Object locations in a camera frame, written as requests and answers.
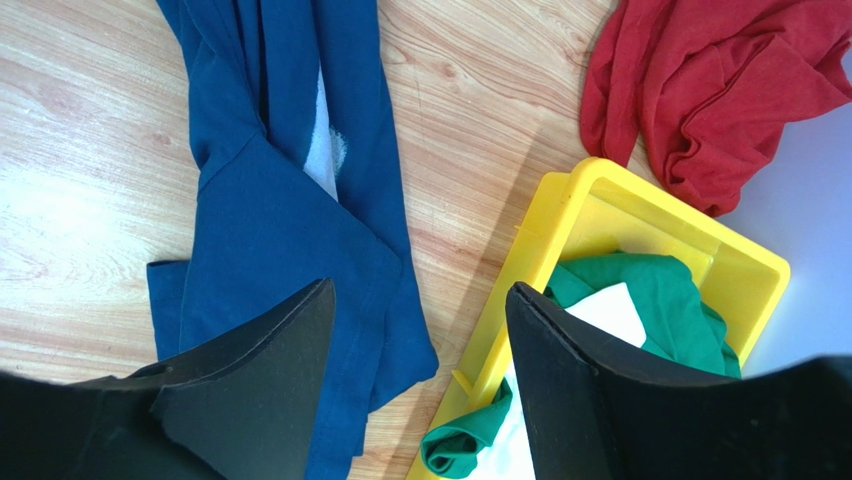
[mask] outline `green fabric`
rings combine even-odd
[[[740,378],[737,354],[725,342],[728,326],[701,301],[692,274],[662,255],[614,253],[560,262],[545,295],[568,308],[624,282],[648,338],[642,349],[705,372]]]
[[[512,389],[500,384],[491,405],[435,428],[420,442],[426,468],[444,478],[466,478],[476,468],[476,454],[494,443],[494,437],[512,403]]]

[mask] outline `yellow bin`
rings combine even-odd
[[[512,353],[509,288],[542,291],[560,260],[611,253],[671,255],[692,271],[707,305],[728,324],[744,363],[790,282],[783,258],[615,163],[589,158],[544,176],[473,331],[431,428],[491,403]],[[418,454],[408,480],[436,479]]]

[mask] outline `wooden floor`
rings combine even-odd
[[[442,366],[372,415],[355,479],[405,474],[539,179],[586,156],[580,85],[614,0],[379,4]],[[155,360],[145,264],[190,255],[179,47],[154,0],[3,0],[0,32],[0,368],[126,375]]]

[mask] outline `gray surface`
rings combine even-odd
[[[843,60],[852,72],[852,53]],[[743,373],[852,354],[852,105],[790,124],[775,160],[721,218],[786,258],[793,279]]]

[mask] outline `wood grain surface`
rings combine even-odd
[[[405,475],[539,179],[586,157],[580,86],[613,2],[379,0],[441,369],[370,417],[351,478]],[[145,264],[191,252],[180,49],[154,0],[3,0],[0,38],[0,369],[126,375],[156,360]]]

